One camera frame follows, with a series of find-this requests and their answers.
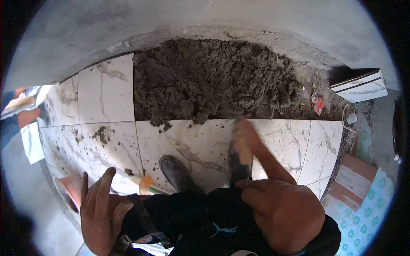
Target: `black fabric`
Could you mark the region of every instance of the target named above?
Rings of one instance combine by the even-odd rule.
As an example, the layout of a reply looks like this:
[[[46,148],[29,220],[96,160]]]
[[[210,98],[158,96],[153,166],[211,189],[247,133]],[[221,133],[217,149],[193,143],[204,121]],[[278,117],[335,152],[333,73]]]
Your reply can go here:
[[[178,235],[182,234],[170,256],[230,256],[239,250],[260,256],[278,255],[265,241],[240,195],[240,189],[219,188],[207,195],[192,192],[155,195],[143,203],[158,231],[170,242],[176,243]],[[216,225],[228,232],[216,232]],[[123,220],[120,236],[124,234],[132,241],[147,235],[133,211]],[[337,224],[326,216],[322,231],[305,248],[305,255],[334,255],[339,245]]]

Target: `white tile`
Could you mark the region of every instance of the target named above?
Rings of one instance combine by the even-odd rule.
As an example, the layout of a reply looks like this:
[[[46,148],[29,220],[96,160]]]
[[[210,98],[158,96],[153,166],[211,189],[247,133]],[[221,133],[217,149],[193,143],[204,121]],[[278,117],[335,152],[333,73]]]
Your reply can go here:
[[[228,147],[233,121],[214,119],[194,125],[190,120],[172,120],[170,124],[172,127],[164,132],[164,126],[153,127],[149,121],[136,122],[142,164],[154,186],[175,191],[159,169],[158,161],[163,155],[181,160],[194,182],[206,192],[228,185]]]
[[[363,77],[358,78],[358,79],[357,79],[357,78],[353,78],[353,79],[351,79],[348,83],[346,83],[346,82],[340,82],[340,83],[331,85],[330,88],[331,88],[333,91],[337,92],[337,91],[340,91],[340,90],[343,90],[343,89],[346,89],[346,88],[350,88],[350,87],[355,86],[355,85],[358,85],[358,84],[362,84],[362,83],[369,82],[369,81],[371,81],[371,80],[374,80],[374,79],[377,79],[377,78],[380,78],[380,77],[381,77],[381,73],[380,73],[380,72],[376,72],[376,73],[374,73],[374,74],[366,75],[366,76],[363,76]]]
[[[381,79],[336,94],[352,103],[389,95]]]
[[[60,171],[58,178],[90,171],[80,125],[40,128],[40,134],[46,163]]]
[[[98,180],[108,167],[115,167],[112,188],[122,194],[138,192],[138,186],[131,181],[125,169],[131,169],[135,176],[142,176],[135,122],[111,122],[83,124],[87,158],[91,177]]]
[[[55,86],[54,111],[55,125],[77,125],[80,123],[78,114],[78,75],[68,78]]]
[[[103,61],[78,74],[80,122],[134,121],[133,54]]]
[[[44,85],[40,89],[39,96],[37,96],[37,104],[41,102],[44,104],[44,109],[47,111],[46,115],[49,117],[48,126],[52,127],[56,124],[56,114],[54,111],[54,102],[55,102],[55,85]],[[45,122],[41,118],[37,118],[39,128],[46,126]]]
[[[24,126],[20,132],[24,151],[30,164],[34,164],[43,159],[44,153],[40,142],[39,126],[37,122]]]
[[[297,181],[308,146],[310,120],[253,119],[251,121],[276,160]],[[268,178],[257,160],[253,162],[252,178],[254,180]]]
[[[316,197],[320,200],[323,193],[325,192],[325,189],[328,185],[330,176],[326,177],[320,181],[316,181],[312,184],[306,185],[310,190],[316,195]]]
[[[72,151],[61,147],[63,139],[57,129],[58,127],[40,128],[40,137],[46,163],[60,171],[60,175],[56,176],[62,178],[75,173],[76,165]]]
[[[342,132],[340,121],[312,120],[305,161],[297,181],[299,185],[311,184],[332,174]]]
[[[71,151],[73,153],[70,165],[75,167],[75,172],[80,176],[82,176],[83,172],[90,172],[90,165],[87,159],[81,126],[60,126],[57,127],[56,133],[61,138],[59,141],[60,149],[64,152]]]

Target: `black shoe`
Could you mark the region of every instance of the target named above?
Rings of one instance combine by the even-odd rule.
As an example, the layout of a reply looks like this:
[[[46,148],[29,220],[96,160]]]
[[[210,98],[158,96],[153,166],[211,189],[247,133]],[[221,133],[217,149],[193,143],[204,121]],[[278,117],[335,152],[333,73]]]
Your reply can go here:
[[[242,165],[239,159],[239,154],[233,148],[232,141],[229,143],[228,163],[231,170],[230,186],[235,186],[235,182],[240,179],[252,180],[252,163]]]
[[[192,180],[184,164],[175,157],[170,155],[161,157],[159,167],[167,181],[178,192],[195,191],[203,194],[203,191]]]

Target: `cement mortar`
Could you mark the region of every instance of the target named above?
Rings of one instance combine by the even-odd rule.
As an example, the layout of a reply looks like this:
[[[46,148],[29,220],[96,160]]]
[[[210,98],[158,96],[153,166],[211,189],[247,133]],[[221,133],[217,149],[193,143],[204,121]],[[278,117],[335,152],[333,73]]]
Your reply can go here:
[[[322,95],[321,116],[299,96],[303,86]],[[135,118],[155,126],[238,115],[340,120],[344,105],[328,89],[327,71],[257,43],[177,39],[134,55]]]

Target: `orange object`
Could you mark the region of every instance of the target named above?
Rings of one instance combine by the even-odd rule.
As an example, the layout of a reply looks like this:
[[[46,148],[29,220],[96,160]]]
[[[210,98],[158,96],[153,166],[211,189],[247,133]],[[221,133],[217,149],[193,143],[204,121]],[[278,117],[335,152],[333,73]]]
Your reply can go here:
[[[71,175],[58,179],[53,176],[53,181],[64,203],[78,213],[81,206],[81,177]]]
[[[150,187],[153,184],[153,179],[150,176],[144,176],[139,182],[139,194],[140,195],[149,195]]]

